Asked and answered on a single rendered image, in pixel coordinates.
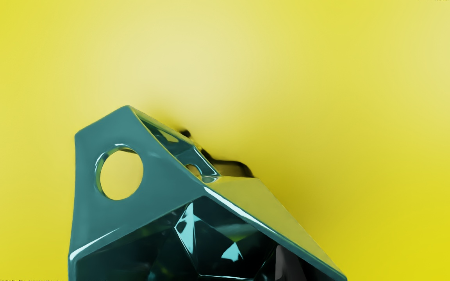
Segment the teal faceted mug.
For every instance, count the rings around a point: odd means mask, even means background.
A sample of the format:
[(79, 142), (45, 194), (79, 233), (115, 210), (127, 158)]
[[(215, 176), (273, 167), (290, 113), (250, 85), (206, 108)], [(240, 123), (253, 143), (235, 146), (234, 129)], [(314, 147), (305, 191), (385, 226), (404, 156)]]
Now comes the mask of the teal faceted mug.
[(248, 169), (123, 106), (75, 135), (68, 281), (348, 281)]

